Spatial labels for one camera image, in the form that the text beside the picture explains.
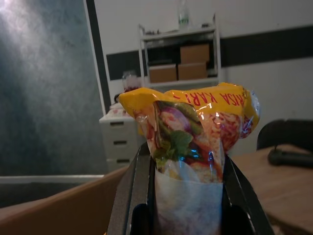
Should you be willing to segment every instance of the drawer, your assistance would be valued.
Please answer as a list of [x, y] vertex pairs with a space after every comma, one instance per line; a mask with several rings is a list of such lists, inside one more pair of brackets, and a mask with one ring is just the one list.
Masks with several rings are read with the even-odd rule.
[[114, 141], [106, 137], [104, 150], [107, 159], [133, 159], [136, 155], [139, 144], [136, 137]]
[[135, 120], [108, 120], [100, 123], [104, 140], [133, 139], [137, 138], [138, 126]]
[[108, 159], [107, 160], [107, 165], [108, 165], [108, 172], [112, 172], [115, 170], [118, 170], [122, 167], [129, 166], [131, 163], [132, 159], [122, 159], [122, 160], [113, 160], [113, 159]]

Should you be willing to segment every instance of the white paper wrapper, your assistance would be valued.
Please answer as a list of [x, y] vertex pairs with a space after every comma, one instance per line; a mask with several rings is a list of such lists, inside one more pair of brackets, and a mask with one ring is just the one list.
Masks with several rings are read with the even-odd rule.
[[156, 235], [219, 235], [222, 183], [170, 178], [156, 170]]

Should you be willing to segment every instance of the plastic wrapper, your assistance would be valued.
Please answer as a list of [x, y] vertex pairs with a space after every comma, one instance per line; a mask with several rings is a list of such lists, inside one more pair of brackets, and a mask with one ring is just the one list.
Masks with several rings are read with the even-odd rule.
[[220, 233], [224, 152], [259, 121], [259, 102], [242, 86], [121, 94], [156, 162], [157, 234]]

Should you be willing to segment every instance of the chair backrest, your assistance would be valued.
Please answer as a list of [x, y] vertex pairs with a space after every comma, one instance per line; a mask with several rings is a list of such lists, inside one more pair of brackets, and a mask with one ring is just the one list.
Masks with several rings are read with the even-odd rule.
[[257, 149], [279, 144], [293, 144], [313, 151], [313, 121], [280, 119], [266, 124], [259, 133]]

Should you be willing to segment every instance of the wooden table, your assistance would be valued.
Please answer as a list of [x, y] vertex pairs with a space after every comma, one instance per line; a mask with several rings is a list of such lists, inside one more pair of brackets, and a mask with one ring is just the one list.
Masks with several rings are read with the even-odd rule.
[[[306, 152], [291, 145], [282, 150]], [[282, 226], [313, 234], [313, 170], [290, 166], [271, 166], [267, 148], [232, 160], [252, 184], [264, 211]]]

